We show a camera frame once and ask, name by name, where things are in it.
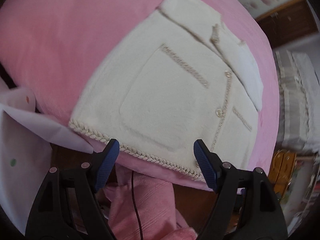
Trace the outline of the floral sliding wardrobe doors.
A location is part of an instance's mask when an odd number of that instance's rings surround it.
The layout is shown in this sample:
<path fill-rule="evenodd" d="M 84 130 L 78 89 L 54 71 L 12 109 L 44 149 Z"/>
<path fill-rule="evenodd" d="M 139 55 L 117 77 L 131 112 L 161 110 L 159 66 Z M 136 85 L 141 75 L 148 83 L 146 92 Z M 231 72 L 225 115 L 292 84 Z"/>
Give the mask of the floral sliding wardrobe doors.
<path fill-rule="evenodd" d="M 256 20 L 272 48 L 319 33 L 308 0 L 238 0 Z"/>

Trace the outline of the white dotted sheet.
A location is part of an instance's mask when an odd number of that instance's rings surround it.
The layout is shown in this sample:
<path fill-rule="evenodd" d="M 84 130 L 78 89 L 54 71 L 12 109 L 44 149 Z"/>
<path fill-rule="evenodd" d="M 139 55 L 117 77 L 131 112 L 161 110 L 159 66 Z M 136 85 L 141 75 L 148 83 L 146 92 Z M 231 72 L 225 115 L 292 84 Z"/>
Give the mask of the white dotted sheet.
<path fill-rule="evenodd" d="M 35 112 L 34 94 L 1 81 L 1 208 L 20 233 L 40 185 L 50 169 L 51 144 L 93 153 L 82 137 Z"/>

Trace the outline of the pink trousers of operator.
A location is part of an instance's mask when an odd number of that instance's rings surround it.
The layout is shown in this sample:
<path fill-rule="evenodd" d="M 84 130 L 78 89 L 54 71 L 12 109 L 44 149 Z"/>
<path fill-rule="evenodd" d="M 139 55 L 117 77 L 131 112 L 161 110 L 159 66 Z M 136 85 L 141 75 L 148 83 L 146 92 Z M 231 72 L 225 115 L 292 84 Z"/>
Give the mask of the pink trousers of operator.
<path fill-rule="evenodd" d="M 117 184 L 103 188 L 111 201 L 108 225 L 117 239 L 196 239 L 176 210 L 172 183 L 116 165 Z"/>

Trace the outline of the orange wooden box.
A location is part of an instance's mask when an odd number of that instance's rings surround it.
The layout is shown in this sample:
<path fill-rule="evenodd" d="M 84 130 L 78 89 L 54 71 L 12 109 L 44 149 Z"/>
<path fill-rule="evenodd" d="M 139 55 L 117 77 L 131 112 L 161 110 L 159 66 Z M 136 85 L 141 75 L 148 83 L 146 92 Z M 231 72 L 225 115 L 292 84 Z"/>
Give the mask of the orange wooden box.
<path fill-rule="evenodd" d="M 273 155 L 268 179 L 280 198 L 284 196 L 291 182 L 296 161 L 297 154 L 289 150 L 277 150 Z"/>

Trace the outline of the white fuzzy cardigan braided trim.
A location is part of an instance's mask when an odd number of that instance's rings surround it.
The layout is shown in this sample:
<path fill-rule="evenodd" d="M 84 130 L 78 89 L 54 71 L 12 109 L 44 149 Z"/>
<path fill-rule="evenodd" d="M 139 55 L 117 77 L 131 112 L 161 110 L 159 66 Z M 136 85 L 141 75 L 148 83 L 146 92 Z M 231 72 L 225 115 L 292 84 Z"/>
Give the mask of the white fuzzy cardigan braided trim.
<path fill-rule="evenodd" d="M 247 166 L 263 88 L 250 49 L 217 11 L 200 0 L 163 0 L 97 68 L 69 126 L 201 180 L 197 139 L 223 161 Z"/>

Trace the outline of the grey white pleated curtain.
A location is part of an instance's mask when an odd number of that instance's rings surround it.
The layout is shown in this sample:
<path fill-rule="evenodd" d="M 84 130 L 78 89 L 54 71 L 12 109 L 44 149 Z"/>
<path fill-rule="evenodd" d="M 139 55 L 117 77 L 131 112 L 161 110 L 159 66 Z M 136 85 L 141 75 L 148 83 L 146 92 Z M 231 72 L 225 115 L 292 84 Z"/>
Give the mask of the grey white pleated curtain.
<path fill-rule="evenodd" d="M 276 145 L 307 155 L 319 152 L 319 78 L 307 53 L 274 53 L 279 85 Z"/>

